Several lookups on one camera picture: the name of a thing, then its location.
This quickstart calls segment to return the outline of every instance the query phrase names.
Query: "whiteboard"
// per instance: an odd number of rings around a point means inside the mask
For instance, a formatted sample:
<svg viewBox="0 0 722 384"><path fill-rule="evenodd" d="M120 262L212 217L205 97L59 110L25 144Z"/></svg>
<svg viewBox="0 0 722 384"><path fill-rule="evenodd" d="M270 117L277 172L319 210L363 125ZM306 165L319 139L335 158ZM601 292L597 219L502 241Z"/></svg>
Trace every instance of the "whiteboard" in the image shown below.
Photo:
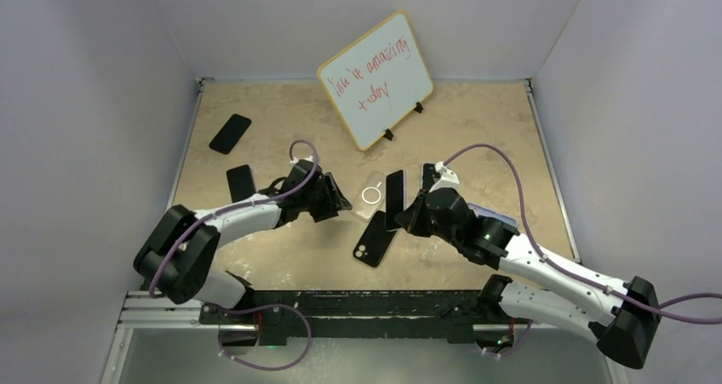
<svg viewBox="0 0 722 384"><path fill-rule="evenodd" d="M411 25L397 12L318 68L359 150L367 150L433 90Z"/></svg>

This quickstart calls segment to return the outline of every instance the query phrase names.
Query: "cable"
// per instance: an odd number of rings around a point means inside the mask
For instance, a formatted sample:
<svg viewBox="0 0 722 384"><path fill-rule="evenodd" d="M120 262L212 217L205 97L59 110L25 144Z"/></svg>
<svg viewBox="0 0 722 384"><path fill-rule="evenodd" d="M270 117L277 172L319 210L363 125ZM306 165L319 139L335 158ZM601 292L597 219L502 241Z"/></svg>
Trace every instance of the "cable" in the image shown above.
<svg viewBox="0 0 722 384"><path fill-rule="evenodd" d="M505 358L505 357L508 357L508 356L514 354L515 352L517 352L519 350L520 347L522 347L522 345L524 344L526 339L529 337L529 333L531 332L531 325L533 323L534 322L532 320L529 321L529 323L526 325L526 329L524 329L524 333L521 335L521 337L519 337L519 341L515 341L513 346L511 348L509 348L508 351L506 351L506 352L487 352L486 347L485 347L482 349L481 354L484 356L491 356L491 357L496 357L496 358Z"/></svg>
<svg viewBox="0 0 722 384"><path fill-rule="evenodd" d="M288 309L291 312L295 313L296 316L301 318L301 322L303 322L304 327L306 327L306 333L307 333L306 346L303 347L303 351L297 358L295 358L293 361L291 361L288 364L280 365L278 367L266 367L265 365L258 365L258 364L251 363L250 361L245 361L241 358L237 358L236 356L232 356L231 354L228 354L228 352L226 352L226 349L223 348L223 340L222 340L223 332L220 332L218 335L218 348L220 348L220 350L221 350L221 352L218 353L219 357L221 355L223 355L223 356L226 356L231 361L235 361L236 363L243 364L246 367L250 367L252 369L261 370L261 371L286 370L286 369L289 369L289 368L293 367L294 365L300 363L301 360L308 354L308 351L311 349L311 343L313 342L313 336L311 335L311 325L308 323L308 319L306 318L306 316L303 315L303 313L299 312L298 309L288 306L288 305L283 305L281 303L277 303L274 305L258 306L258 307L253 307L253 308L246 309L246 310L229 310L229 309L225 309L223 307L219 307L219 308L224 313L233 314L233 315L242 315L242 314L248 314L248 313L253 313L253 312L259 312L261 310L266 310L266 309L270 309L273 307L282 307L284 309Z"/></svg>
<svg viewBox="0 0 722 384"><path fill-rule="evenodd" d="M488 149L496 152L497 154L499 154L501 156L501 158L503 158L507 162L507 165L509 166L509 168L512 171L512 174L514 175L514 179L516 180L517 189L519 190L519 210L521 211L521 222L524 225L524 230L526 231L526 236L529 238L529 242L531 243L532 248L534 248L534 251L536 252L536 254L539 255L540 257L543 257L544 253L542 252L542 248L539 246L539 244L534 239L534 236L531 234L531 229L529 227L529 223L526 220L526 213L524 212L524 191L522 190L521 180L519 179L519 173L517 172L517 169L514 167L512 160L509 159L507 154L505 154L498 147L492 146L491 144L477 143L477 144L472 144L470 146L466 146L466 147L462 148L461 150L459 150L458 152L454 153L454 155L452 155L446 161L444 161L444 166L446 166L449 163L451 163L452 161L454 161L457 157L461 156L464 152L467 152L473 148L479 148L479 147L488 148ZM563 267L561 267L560 265L558 265L556 262L552 261L551 259L547 258L545 260L545 262L548 263L549 266L551 266L554 270L562 273L563 275L565 275L569 278L572 278L578 282L582 282L584 284L592 286L596 289L603 290L604 292L608 291L611 295L618 297L619 299L622 299L623 301L631 303L631 304L635 305L636 307L639 307L642 310L646 310L647 312L658 314L659 316L662 316L664 318L671 318L672 320L677 320L677 321L689 323L689 324L722 324L722 317L719 317L719 318L692 318L692 317L681 316L681 315L670 313L670 312L664 312L663 310L661 310L665 307L672 306L674 304L677 304L677 303L680 303L683 301L689 301L692 299L701 299L701 298L722 299L722 294L705 292L705 293L695 293L692 295L684 295L684 296L674 298L670 301L666 301L666 302L662 303L658 308L656 308L656 307L651 307L651 306L645 305L641 301L637 301L636 299L629 297L629 296L623 294L622 292L618 292L613 289L611 291L609 291L607 289L607 286L600 284L599 282L595 282L591 279L584 278L583 276L577 275L573 272L567 271L566 269L564 269Z"/></svg>
<svg viewBox="0 0 722 384"><path fill-rule="evenodd" d="M280 200L288 197L289 195L291 195L291 194L293 194L293 193L295 193L295 192L298 192L298 191L299 191L300 189L302 189L306 184L308 184L308 181L311 180L311 177L313 176L313 173L316 172L316 168L318 167L318 160L319 160L318 151L316 150L316 147L314 147L313 144L311 144L311 141L308 141L308 140L296 140L296 141L292 142L291 145L290 145L290 147L289 147L289 157L291 158L291 160L293 160L293 158L294 158L294 156L293 156L294 146L295 146L296 144L299 144L299 143L303 143L303 144L306 144L306 145L308 145L309 147L311 147L311 154L312 154L312 157L313 157L313 167L311 168L311 171L308 172L308 175L306 176L306 178L304 178L303 181L301 181L301 183L299 183L299 185L293 187L292 189L288 190L287 192L284 192L283 194L279 194L279 195L277 195L277 196L275 196L275 197L271 197L271 198L269 198L269 199L261 200L261 201L258 202L258 204L262 204L262 203L274 203L274 202L280 201ZM168 265L168 263L170 262L170 258L173 257L173 254L175 254L175 251L178 250L178 247L181 246L181 244L184 243L184 242L188 239L188 237L190 237L191 234L193 234L193 233L196 231L196 229L197 229L199 226L201 226L205 221L208 221L208 220L216 217L217 215L225 214L226 212L235 211L236 209L248 208L248 207L250 207L250 206L253 205L253 204L254 204L253 201L243 201L243 202L241 202L241 203L232 203L231 205L227 205L227 206L225 206L225 207L223 207L223 208L219 208L219 209L217 209L216 211L214 211L214 212L212 212L212 213L210 213L210 214L207 214L206 216L203 216L203 217L199 218L197 221L193 222L193 223L188 227L188 229L186 229L186 230L178 237L178 239L175 240L175 242L173 243L173 246L171 246L170 249L168 250L168 254L166 254L166 256L163 258L163 260L160 262L160 265L158 266L158 269L157 269L156 273L153 275L153 279L151 280L151 284L148 286L148 295L149 295L151 298L153 298L153 299L157 299L158 297L163 297L163 294L157 294L157 293L156 293L156 288L157 288L157 286L158 286L158 281L160 281L160 277L161 277L161 274L163 274L163 270L165 269L165 267L166 267L166 266Z"/></svg>

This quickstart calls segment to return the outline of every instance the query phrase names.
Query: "beige marble surface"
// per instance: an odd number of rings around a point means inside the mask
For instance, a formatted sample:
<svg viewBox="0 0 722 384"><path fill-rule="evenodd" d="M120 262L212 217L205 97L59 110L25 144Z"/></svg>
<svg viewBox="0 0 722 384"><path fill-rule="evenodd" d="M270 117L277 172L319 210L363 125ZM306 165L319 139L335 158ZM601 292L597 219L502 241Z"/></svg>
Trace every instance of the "beige marble surface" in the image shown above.
<svg viewBox="0 0 722 384"><path fill-rule="evenodd" d="M368 151L356 149L318 83L210 83L206 86L180 174L175 203L207 209L231 202L226 170L249 164L256 187L289 173L288 147L308 139L324 171L353 201L372 170L404 169L408 201L418 191L421 165L444 160L474 142L506 151L524 184L527 215L540 244L571 258L570 240L522 83L437 83L425 110L411 113ZM238 113L253 123L224 156L208 148ZM307 155L305 146L297 153ZM506 164L477 149L452 168L461 195L519 218L519 200ZM496 272L468 262L437 238L398 232L377 268L352 258L367 222L350 212L318 224L303 215L282 229L258 232L219 249L214 267L247 278L257 289L477 289Z"/></svg>

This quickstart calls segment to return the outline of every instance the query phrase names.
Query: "table surface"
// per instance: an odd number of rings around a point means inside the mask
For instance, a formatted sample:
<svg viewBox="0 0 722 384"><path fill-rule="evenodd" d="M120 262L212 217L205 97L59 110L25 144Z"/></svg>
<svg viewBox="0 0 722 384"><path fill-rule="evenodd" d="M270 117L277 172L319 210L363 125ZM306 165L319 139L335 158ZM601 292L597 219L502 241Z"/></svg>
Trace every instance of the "table surface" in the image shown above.
<svg viewBox="0 0 722 384"><path fill-rule="evenodd" d="M208 144L237 113L252 124L228 155ZM422 114L411 113L366 152L356 149L320 84L208 83L193 126L174 203L207 209L231 202L226 170L249 164L256 187L289 173L289 144L310 140L324 172L333 173L353 201L371 171L404 169L407 203L419 187L421 166L445 160L472 143L500 147L524 185L526 214L544 247L572 257L535 119L523 83L436 83ZM297 156L309 149L298 146ZM505 162L475 149L451 164L460 194L519 218L519 195ZM444 241L397 232L377 268L352 257L368 222L351 212L314 224L308 215L272 231L257 232L218 250L213 267L249 280L257 289L479 289L494 271L467 261Z"/></svg>

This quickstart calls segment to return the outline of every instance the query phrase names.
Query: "smartphone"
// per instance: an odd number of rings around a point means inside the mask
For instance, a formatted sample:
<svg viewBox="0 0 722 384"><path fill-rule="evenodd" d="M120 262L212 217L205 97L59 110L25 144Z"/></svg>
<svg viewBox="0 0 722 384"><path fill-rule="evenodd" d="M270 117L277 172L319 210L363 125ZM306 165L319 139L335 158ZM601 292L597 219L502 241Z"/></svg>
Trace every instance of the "smartphone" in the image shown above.
<svg viewBox="0 0 722 384"><path fill-rule="evenodd" d="M386 176L386 230L401 226L394 220L406 209L406 173L400 169Z"/></svg>
<svg viewBox="0 0 722 384"><path fill-rule="evenodd" d="M353 248L353 257L370 267L379 266L396 235L396 231L386 230L385 218L386 215L383 211L376 211L364 234L356 243L356 247Z"/></svg>
<svg viewBox="0 0 722 384"><path fill-rule="evenodd" d="M228 188L231 190L231 201L237 203L255 194L253 175L248 164L226 171Z"/></svg>
<svg viewBox="0 0 722 384"><path fill-rule="evenodd" d="M250 127L250 119L239 114L234 114L223 124L221 131L210 141L208 147L221 154L228 154L236 146L241 136Z"/></svg>
<svg viewBox="0 0 722 384"><path fill-rule="evenodd" d="M436 179L439 178L439 174L436 172L436 164L425 163L421 167L421 189L430 190Z"/></svg>

